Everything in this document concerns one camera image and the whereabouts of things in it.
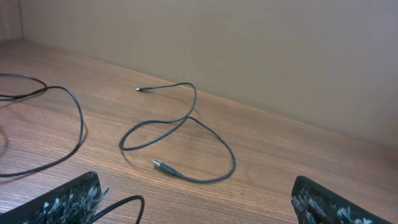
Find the wood grain surface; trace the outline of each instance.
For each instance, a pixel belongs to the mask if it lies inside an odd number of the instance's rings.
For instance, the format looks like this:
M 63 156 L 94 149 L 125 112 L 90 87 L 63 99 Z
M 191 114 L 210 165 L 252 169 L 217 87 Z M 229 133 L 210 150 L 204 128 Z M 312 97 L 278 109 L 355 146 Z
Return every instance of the wood grain surface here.
M 95 170 L 101 183 L 111 187 L 101 208 L 143 195 L 147 204 L 141 223 L 297 223 L 290 194 L 296 176 L 305 175 L 398 223 L 397 151 L 199 91 L 192 115 L 228 142 L 238 163 L 227 180 L 195 184 L 161 173 L 151 164 L 157 159 L 198 179 L 230 169 L 222 143 L 193 121 L 146 148 L 125 153 L 118 148 L 123 134 L 138 122 L 184 115 L 193 100 L 189 87 L 140 93 L 137 87 L 170 82 L 24 41 L 0 46 L 0 71 L 68 88 L 79 100 L 86 124 L 86 139 L 69 160 L 39 173 L 0 179 L 0 212 Z M 37 87 L 20 78 L 0 79 L 1 94 L 27 93 Z M 144 143 L 171 127 L 145 126 L 126 145 Z M 2 102 L 1 173 L 62 157 L 74 146 L 78 131 L 77 109 L 61 90 L 17 103 Z M 123 205 L 98 223 L 134 223 L 138 209 L 138 202 Z

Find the desk surface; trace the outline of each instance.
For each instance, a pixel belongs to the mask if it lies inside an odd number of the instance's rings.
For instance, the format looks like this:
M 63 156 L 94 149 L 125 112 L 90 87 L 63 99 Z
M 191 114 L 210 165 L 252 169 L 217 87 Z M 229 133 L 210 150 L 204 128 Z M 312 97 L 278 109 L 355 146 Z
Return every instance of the desk surface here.
M 198 179 L 230 169 L 224 145 L 193 121 L 146 148 L 124 155 L 118 148 L 123 134 L 138 122 L 185 114 L 193 98 L 189 87 L 139 93 L 137 87 L 170 82 L 24 41 L 0 45 L 0 70 L 68 88 L 81 104 L 87 127 L 85 142 L 69 160 L 22 178 L 0 179 L 0 212 L 95 170 L 101 183 L 111 187 L 102 207 L 130 195 L 145 197 L 141 223 L 297 223 L 290 194 L 296 176 L 305 175 L 398 223 L 397 151 L 199 91 L 192 115 L 229 143 L 238 163 L 227 180 L 194 184 L 165 175 L 151 164 L 157 159 Z M 16 78 L 0 81 L 2 93 L 27 93 L 37 87 Z M 126 145 L 144 143 L 171 127 L 140 128 Z M 72 149 L 78 131 L 77 109 L 61 90 L 20 103 L 1 103 L 1 173 L 62 157 Z M 129 203 L 98 223 L 134 223 L 137 213 L 138 203 Z

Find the wire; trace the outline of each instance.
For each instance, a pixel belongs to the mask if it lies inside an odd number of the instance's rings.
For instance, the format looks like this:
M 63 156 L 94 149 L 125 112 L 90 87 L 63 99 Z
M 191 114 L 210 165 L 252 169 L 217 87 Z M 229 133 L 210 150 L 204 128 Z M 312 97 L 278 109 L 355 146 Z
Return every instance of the wire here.
M 144 87 L 144 88 L 137 88 L 137 91 L 146 91 L 146 90 L 155 90 L 155 89 L 159 89 L 159 88 L 167 88 L 167 87 L 173 87 L 173 86 L 179 86 L 179 85 L 189 85 L 193 88 L 193 93 L 194 93 L 194 98 L 193 98 L 193 103 L 191 106 L 191 109 L 189 110 L 189 112 L 181 117 L 180 119 L 175 119 L 175 120 L 171 120 L 171 121 L 162 121 L 162 120 L 147 120 L 147 121 L 143 121 L 140 122 L 138 124 L 136 124 L 134 127 L 132 127 L 120 140 L 119 142 L 119 148 L 124 150 L 124 151 L 131 151 L 131 150 L 136 150 L 136 149 L 141 149 L 143 147 L 149 146 L 150 144 L 153 144 L 157 141 L 160 141 L 161 139 L 167 137 L 168 135 L 172 134 L 174 131 L 176 131 L 178 128 L 180 128 L 184 122 L 186 122 L 188 119 L 192 119 L 195 122 L 197 122 L 198 124 L 202 125 L 204 128 L 206 128 L 207 130 L 211 131 L 228 149 L 229 153 L 231 154 L 231 158 L 232 158 L 232 162 L 233 162 L 233 166 L 232 169 L 225 175 L 218 177 L 218 178 L 214 178 L 214 179 L 210 179 L 210 180 L 198 180 L 198 179 L 194 179 L 191 177 L 187 177 L 179 172 L 177 172 L 175 169 L 169 167 L 166 164 L 163 163 L 159 163 L 157 161 L 153 161 L 154 165 L 156 167 L 158 167 L 160 170 L 171 174 L 171 175 L 175 175 L 179 178 L 185 179 L 185 180 L 189 180 L 192 182 L 196 182 L 196 183 L 201 183 L 201 184 L 207 184 L 207 183 L 212 183 L 212 182 L 217 182 L 220 180 L 224 180 L 227 179 L 228 177 L 230 177 L 233 172 L 235 171 L 236 168 L 236 159 L 235 159 L 235 155 L 232 151 L 232 149 L 230 148 L 230 146 L 227 144 L 227 142 L 219 135 L 217 134 L 215 131 L 213 131 L 211 128 L 209 128 L 208 126 L 206 126 L 205 124 L 203 124 L 202 122 L 198 121 L 196 118 L 193 118 L 190 116 L 190 114 L 192 113 L 193 109 L 195 108 L 195 105 L 197 103 L 197 89 L 195 88 L 195 86 L 191 83 L 178 83 L 178 84 L 174 84 L 174 85 L 166 85 L 166 86 L 152 86 L 152 87 Z M 178 125 L 176 125 L 176 127 L 172 128 L 170 131 L 167 131 L 165 134 L 161 135 L 160 137 L 157 137 L 147 143 L 141 144 L 140 146 L 134 146 L 134 147 L 124 147 L 124 142 L 126 141 L 126 138 L 136 129 L 145 126 L 147 124 L 152 124 L 152 123 L 162 123 L 162 124 L 170 124 L 170 123 L 175 123 L 175 122 L 179 122 Z
M 79 102 L 77 101 L 75 95 L 73 95 L 73 93 L 71 91 L 67 90 L 64 87 L 61 87 L 61 86 L 47 86 L 43 81 L 41 81 L 41 80 L 39 80 L 37 78 L 34 78 L 32 76 L 29 76 L 29 75 L 22 75 L 22 74 L 15 74 L 15 73 L 0 73 L 0 77 L 5 77 L 5 76 L 28 78 L 28 79 L 31 79 L 33 81 L 39 82 L 44 87 L 41 88 L 41 89 L 38 89 L 36 91 L 33 91 L 32 93 L 28 93 L 28 94 L 24 94 L 24 95 L 0 95 L 0 97 L 6 98 L 6 99 L 0 99 L 0 101 L 13 101 L 13 100 L 20 100 L 20 99 L 23 99 L 23 98 L 28 98 L 30 96 L 37 96 L 37 95 L 41 95 L 41 94 L 45 93 L 49 89 L 65 90 L 72 97 L 72 99 L 74 100 L 74 102 L 75 102 L 75 104 L 77 106 L 77 109 L 79 111 L 80 133 L 79 133 L 79 138 L 77 140 L 76 146 L 73 148 L 73 150 L 71 152 L 69 152 L 69 154 L 67 154 L 66 156 L 62 157 L 61 159 L 59 159 L 57 161 L 54 161 L 54 162 L 51 162 L 49 164 L 46 164 L 46 165 L 43 165 L 43 166 L 40 166 L 40 167 L 36 167 L 36 168 L 30 169 L 30 170 L 22 171 L 22 172 L 16 172 L 16 173 L 13 173 L 13 174 L 0 174 L 0 177 L 16 177 L 16 176 L 19 176 L 19 175 L 24 175 L 24 174 L 29 174 L 29 173 L 32 173 L 32 172 L 42 171 L 44 169 L 47 169 L 47 168 L 52 167 L 54 165 L 57 165 L 57 164 L 65 161 L 65 160 L 67 160 L 72 155 L 74 155 L 74 153 L 76 153 L 77 150 L 79 149 L 79 147 L 81 146 L 81 140 L 83 138 L 83 124 L 84 124 L 84 122 L 83 122 L 83 114 L 81 112 L 81 108 L 80 108 Z
M 54 165 L 57 165 L 57 164 L 65 161 L 65 160 L 67 160 L 72 155 L 74 155 L 74 153 L 76 153 L 77 150 L 79 149 L 79 147 L 81 146 L 81 140 L 83 138 L 83 124 L 84 124 L 84 122 L 83 122 L 83 114 L 81 112 L 81 108 L 80 108 L 79 102 L 77 101 L 75 95 L 73 95 L 71 91 L 67 90 L 64 87 L 61 87 L 61 86 L 47 86 L 43 81 L 41 81 L 41 80 L 39 80 L 37 78 L 34 78 L 32 76 L 29 76 L 29 75 L 15 74 L 15 73 L 0 73 L 0 77 L 5 77 L 5 76 L 28 78 L 30 80 L 33 80 L 33 81 L 36 81 L 36 82 L 42 84 L 43 88 L 38 89 L 38 90 L 33 91 L 31 93 L 28 93 L 28 94 L 23 94 L 23 95 L 0 95 L 0 97 L 1 97 L 0 101 L 13 101 L 13 100 L 20 100 L 20 99 L 28 98 L 28 97 L 31 97 L 31 96 L 32 97 L 33 96 L 38 96 L 38 95 L 41 95 L 41 94 L 45 93 L 47 90 L 53 89 L 53 88 L 58 88 L 58 89 L 61 89 L 61 90 L 65 90 L 72 97 L 72 99 L 74 100 L 74 102 L 75 102 L 75 104 L 77 106 L 77 109 L 79 111 L 80 133 L 79 133 L 79 138 L 77 140 L 76 146 L 73 148 L 73 150 L 71 152 L 69 152 L 69 154 L 67 154 L 63 158 L 61 158 L 61 159 L 59 159 L 57 161 L 51 162 L 49 164 L 46 164 L 44 166 L 36 167 L 34 169 L 30 169 L 30 170 L 27 170 L 27 171 L 16 172 L 16 173 L 13 173 L 13 174 L 0 174 L 0 177 L 15 177 L 15 176 L 18 176 L 18 175 L 29 174 L 31 172 L 42 171 L 42 170 L 44 170 L 46 168 L 49 168 L 49 167 L 54 166 Z M 120 201 L 112 204 L 111 206 L 105 208 L 104 210 L 100 211 L 99 213 L 97 213 L 94 216 L 93 223 L 95 221 L 97 221 L 98 219 L 100 219 L 101 217 L 103 217 L 104 215 L 106 215 L 108 212 L 114 210 L 115 208 L 118 208 L 119 206 L 124 205 L 125 203 L 128 203 L 128 202 L 133 201 L 133 200 L 137 200 L 137 199 L 141 201 L 141 208 L 139 210 L 139 214 L 138 214 L 138 217 L 137 217 L 137 220 L 136 220 L 136 224 L 139 224 L 139 222 L 141 220 L 141 217 L 142 217 L 142 214 L 144 213 L 144 207 L 145 207 L 145 200 L 140 195 L 135 195 L 135 196 L 131 196 L 131 197 L 125 198 L 125 199 L 120 200 Z
M 145 207 L 145 200 L 144 200 L 144 198 L 141 195 L 131 196 L 131 197 L 125 198 L 123 200 L 120 200 L 120 201 L 110 205 L 109 207 L 107 207 L 104 210 L 102 210 L 99 213 L 97 213 L 94 216 L 94 219 L 93 219 L 92 223 L 94 223 L 95 221 L 99 220 L 101 217 L 106 215 L 108 212 L 114 210 L 115 208 L 118 208 L 119 206 L 124 205 L 125 203 L 131 202 L 131 201 L 137 200 L 137 199 L 140 200 L 140 202 L 141 202 L 141 207 L 139 209 L 138 217 L 137 217 L 137 220 L 136 220 L 136 224 L 139 224 L 139 222 L 141 221 L 142 213 L 144 213 L 144 207 Z

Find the wall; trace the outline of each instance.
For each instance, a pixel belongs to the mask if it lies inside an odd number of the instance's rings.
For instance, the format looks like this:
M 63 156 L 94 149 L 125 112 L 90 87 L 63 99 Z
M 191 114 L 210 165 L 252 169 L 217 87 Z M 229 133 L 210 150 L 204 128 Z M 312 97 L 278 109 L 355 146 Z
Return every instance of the wall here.
M 22 0 L 25 37 L 398 147 L 396 0 Z
M 0 0 L 0 40 L 22 38 L 19 0 Z

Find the black plastic object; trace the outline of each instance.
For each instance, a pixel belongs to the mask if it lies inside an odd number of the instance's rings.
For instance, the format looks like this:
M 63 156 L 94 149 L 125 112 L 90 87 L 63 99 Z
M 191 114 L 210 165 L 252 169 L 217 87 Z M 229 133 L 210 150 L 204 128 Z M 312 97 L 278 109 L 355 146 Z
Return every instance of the black plastic object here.
M 96 172 L 87 172 L 0 215 L 0 223 L 91 223 L 103 195 Z
M 296 178 L 292 204 L 299 224 L 390 223 L 304 176 Z

